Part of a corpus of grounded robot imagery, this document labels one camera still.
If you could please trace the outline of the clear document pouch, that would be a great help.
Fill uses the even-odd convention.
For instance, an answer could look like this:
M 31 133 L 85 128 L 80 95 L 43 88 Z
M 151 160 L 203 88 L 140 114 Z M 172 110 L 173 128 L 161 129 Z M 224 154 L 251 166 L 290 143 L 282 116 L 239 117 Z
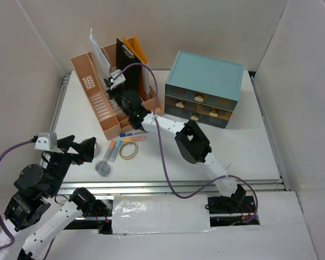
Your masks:
M 111 65 L 108 62 L 105 54 L 102 52 L 101 48 L 99 47 L 92 29 L 90 29 L 90 33 L 89 33 L 89 43 L 92 50 L 94 68 L 96 70 L 97 76 L 99 78 L 99 81 L 103 89 L 106 89 L 107 86 L 105 80 L 107 80 L 110 77 L 109 71 Z

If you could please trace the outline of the black clipboard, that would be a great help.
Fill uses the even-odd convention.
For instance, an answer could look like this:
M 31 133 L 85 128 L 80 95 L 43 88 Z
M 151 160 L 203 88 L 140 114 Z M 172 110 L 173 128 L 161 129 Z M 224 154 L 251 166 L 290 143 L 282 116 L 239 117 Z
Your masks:
M 140 63 L 136 52 L 127 42 L 116 39 L 116 68 L 123 70 L 128 65 L 133 63 Z M 142 89 L 142 66 L 132 66 L 124 73 L 126 79 L 124 85 L 125 90 L 136 91 L 141 98 L 144 98 L 144 91 Z

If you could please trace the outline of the orange folder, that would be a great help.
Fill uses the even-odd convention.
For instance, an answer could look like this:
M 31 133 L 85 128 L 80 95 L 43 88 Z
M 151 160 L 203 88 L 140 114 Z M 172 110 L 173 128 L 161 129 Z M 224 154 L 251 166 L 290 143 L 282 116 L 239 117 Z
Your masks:
M 146 58 L 140 43 L 138 41 L 137 35 L 134 34 L 132 38 L 122 37 L 122 42 L 124 45 L 139 59 L 142 64 L 147 65 L 148 59 Z M 138 93 L 143 101 L 146 101 L 150 98 L 150 83 L 148 70 L 145 67 L 141 67 L 141 76 Z

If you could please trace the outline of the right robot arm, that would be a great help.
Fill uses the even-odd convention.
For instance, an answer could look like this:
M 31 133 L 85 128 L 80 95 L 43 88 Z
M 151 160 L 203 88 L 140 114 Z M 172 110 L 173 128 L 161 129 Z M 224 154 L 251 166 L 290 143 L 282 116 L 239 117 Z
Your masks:
M 104 80 L 106 93 L 114 100 L 120 109 L 128 116 L 128 122 L 135 130 L 144 132 L 156 132 L 158 135 L 162 167 L 168 186 L 172 193 L 180 199 L 189 199 L 210 184 L 215 184 L 220 196 L 225 198 L 225 206 L 231 212 L 237 212 L 244 205 L 245 189 L 237 183 L 238 178 L 227 175 L 226 170 L 212 153 L 210 141 L 193 120 L 186 123 L 173 121 L 155 114 L 142 105 L 139 94 L 126 89 L 119 80 L 112 77 Z M 163 155 L 161 136 L 175 140 L 179 152 L 184 160 L 190 164 L 199 166 L 208 176 L 210 181 L 188 196 L 182 196 L 176 192 L 168 177 Z

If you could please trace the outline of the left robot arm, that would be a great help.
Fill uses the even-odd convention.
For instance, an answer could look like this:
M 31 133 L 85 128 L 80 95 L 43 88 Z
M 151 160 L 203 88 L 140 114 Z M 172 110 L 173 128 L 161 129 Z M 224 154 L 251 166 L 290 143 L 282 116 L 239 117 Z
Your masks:
M 37 259 L 44 249 L 50 250 L 55 237 L 79 217 L 105 217 L 111 214 L 108 204 L 96 199 L 85 187 L 76 188 L 63 206 L 38 230 L 36 224 L 50 208 L 48 198 L 58 195 L 71 165 L 91 163 L 96 138 L 81 143 L 74 135 L 58 139 L 56 133 L 40 133 L 32 139 L 6 149 L 10 151 L 34 144 L 42 152 L 46 166 L 31 164 L 21 170 L 14 182 L 17 192 L 11 197 L 4 214 L 0 214 L 0 259 Z

